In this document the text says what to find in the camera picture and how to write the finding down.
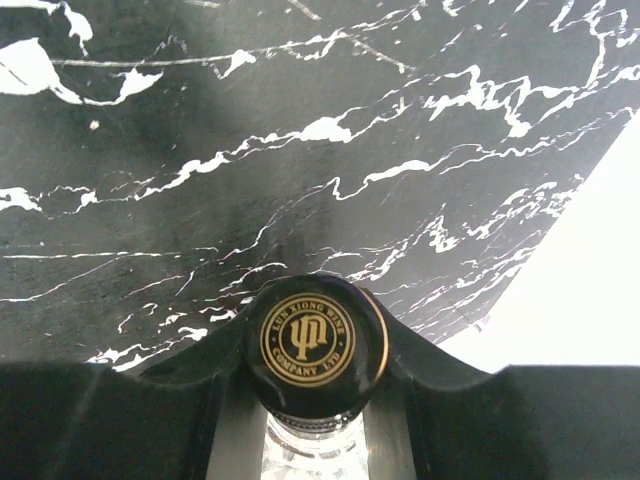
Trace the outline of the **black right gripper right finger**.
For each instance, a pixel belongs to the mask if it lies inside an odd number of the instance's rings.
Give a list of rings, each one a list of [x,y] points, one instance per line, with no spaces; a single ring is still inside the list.
[[[382,305],[386,372],[364,413],[373,479],[635,479],[639,371],[478,370]]]

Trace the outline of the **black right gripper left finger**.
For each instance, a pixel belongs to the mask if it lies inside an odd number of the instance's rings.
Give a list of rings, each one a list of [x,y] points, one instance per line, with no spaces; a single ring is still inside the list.
[[[256,479],[265,419],[241,314],[138,375],[93,363],[1,367],[5,479]]]

